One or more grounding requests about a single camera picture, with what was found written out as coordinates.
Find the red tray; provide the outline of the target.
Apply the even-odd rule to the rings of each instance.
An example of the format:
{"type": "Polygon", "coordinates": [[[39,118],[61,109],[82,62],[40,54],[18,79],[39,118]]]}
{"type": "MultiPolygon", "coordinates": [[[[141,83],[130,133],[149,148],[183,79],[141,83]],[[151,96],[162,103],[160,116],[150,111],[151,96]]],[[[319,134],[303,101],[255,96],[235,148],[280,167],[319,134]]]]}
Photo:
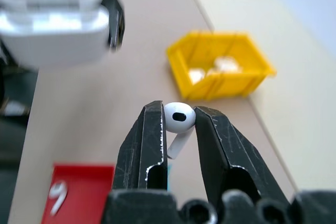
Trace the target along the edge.
{"type": "Polygon", "coordinates": [[[55,216],[50,210],[56,199],[47,196],[40,224],[100,224],[113,176],[113,165],[55,163],[50,188],[63,180],[68,193],[55,216]]]}

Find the yellow plastic bin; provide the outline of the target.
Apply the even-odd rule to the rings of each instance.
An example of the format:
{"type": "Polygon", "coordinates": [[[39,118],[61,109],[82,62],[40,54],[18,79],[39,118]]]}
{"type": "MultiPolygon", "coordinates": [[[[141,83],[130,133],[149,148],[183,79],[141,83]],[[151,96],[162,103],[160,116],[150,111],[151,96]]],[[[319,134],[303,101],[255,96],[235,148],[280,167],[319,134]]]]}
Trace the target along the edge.
{"type": "Polygon", "coordinates": [[[189,32],[170,45],[166,55],[180,95],[189,101],[246,97],[277,74],[247,33],[189,32]],[[242,71],[217,71],[214,61],[220,56],[235,58],[242,71]]]}

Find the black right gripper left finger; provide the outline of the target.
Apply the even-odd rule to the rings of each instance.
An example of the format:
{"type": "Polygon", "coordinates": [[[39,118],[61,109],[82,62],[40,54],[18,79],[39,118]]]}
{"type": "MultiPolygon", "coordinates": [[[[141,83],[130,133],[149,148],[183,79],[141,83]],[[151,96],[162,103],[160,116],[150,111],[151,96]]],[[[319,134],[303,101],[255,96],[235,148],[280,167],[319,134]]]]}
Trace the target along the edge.
{"type": "Polygon", "coordinates": [[[123,141],[112,189],[167,189],[167,147],[163,102],[145,105],[123,141]]]}

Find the white earbuds in bin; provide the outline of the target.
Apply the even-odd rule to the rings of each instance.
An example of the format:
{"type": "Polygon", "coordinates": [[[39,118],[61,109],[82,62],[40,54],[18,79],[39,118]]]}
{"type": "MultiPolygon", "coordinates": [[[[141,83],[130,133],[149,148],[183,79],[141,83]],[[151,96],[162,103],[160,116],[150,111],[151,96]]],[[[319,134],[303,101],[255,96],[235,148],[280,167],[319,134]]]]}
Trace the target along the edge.
{"type": "Polygon", "coordinates": [[[242,71],[242,67],[238,64],[235,58],[231,56],[220,56],[214,61],[214,67],[220,72],[238,73],[242,71]]]}

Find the white earbud charging case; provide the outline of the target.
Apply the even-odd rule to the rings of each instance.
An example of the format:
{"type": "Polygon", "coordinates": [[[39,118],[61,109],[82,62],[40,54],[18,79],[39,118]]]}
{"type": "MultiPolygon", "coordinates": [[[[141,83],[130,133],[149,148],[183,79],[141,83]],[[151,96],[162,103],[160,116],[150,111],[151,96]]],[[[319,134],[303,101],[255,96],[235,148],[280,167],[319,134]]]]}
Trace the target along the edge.
{"type": "Polygon", "coordinates": [[[100,58],[109,37],[102,0],[0,0],[0,41],[22,66],[75,65],[100,58]]]}

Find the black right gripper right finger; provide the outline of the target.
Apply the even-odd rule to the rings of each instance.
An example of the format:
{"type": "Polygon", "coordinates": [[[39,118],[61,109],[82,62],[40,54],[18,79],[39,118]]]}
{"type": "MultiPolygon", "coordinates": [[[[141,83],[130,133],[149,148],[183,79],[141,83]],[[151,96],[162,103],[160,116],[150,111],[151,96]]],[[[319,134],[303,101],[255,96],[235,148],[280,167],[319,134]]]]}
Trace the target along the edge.
{"type": "Polygon", "coordinates": [[[230,189],[245,192],[253,203],[263,198],[288,201],[254,145],[222,112],[196,106],[196,136],[208,201],[219,206],[230,189]]]}

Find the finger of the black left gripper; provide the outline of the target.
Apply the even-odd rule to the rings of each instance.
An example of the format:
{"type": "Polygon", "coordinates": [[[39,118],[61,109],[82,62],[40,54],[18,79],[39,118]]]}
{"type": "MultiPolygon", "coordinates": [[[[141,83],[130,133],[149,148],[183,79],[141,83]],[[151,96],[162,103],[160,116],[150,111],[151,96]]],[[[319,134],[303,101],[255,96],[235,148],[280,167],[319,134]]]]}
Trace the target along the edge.
{"type": "Polygon", "coordinates": [[[109,12],[108,46],[117,50],[121,47],[125,31],[125,15],[120,0],[103,0],[103,6],[109,12]]]}

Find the white earbud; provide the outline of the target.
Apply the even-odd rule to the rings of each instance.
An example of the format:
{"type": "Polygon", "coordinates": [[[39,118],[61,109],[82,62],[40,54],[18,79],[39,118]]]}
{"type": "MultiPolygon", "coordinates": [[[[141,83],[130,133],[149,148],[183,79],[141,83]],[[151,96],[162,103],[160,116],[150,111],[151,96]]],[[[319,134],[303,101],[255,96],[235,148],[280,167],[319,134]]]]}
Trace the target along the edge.
{"type": "Polygon", "coordinates": [[[55,216],[67,197],[67,183],[63,180],[55,182],[49,190],[49,199],[56,199],[50,210],[50,215],[55,216]]]}
{"type": "Polygon", "coordinates": [[[171,102],[164,106],[165,127],[168,132],[176,136],[167,149],[169,159],[176,159],[184,145],[190,138],[195,126],[196,113],[186,103],[171,102]]]}

